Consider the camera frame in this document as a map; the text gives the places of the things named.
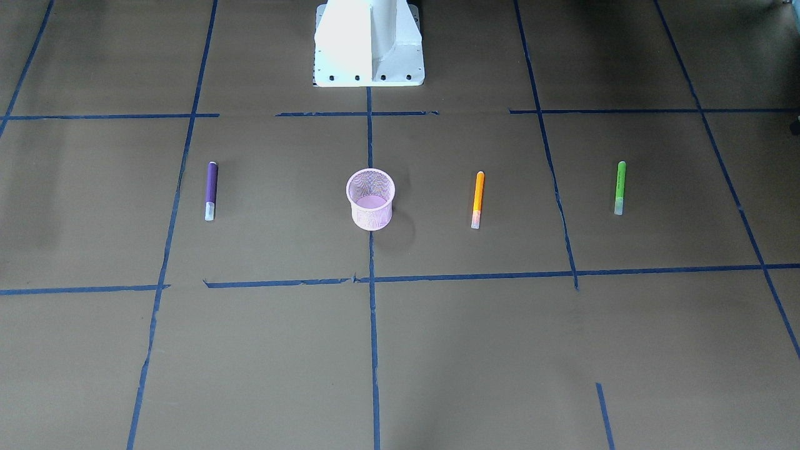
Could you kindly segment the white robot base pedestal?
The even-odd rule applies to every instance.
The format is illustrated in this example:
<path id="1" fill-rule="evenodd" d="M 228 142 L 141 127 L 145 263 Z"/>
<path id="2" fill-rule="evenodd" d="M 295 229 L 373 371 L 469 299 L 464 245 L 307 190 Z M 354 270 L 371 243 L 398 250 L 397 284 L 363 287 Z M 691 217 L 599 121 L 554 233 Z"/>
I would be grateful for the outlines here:
<path id="1" fill-rule="evenodd" d="M 417 4 L 328 1 L 316 9 L 312 82 L 319 88 L 420 86 L 426 72 Z"/>

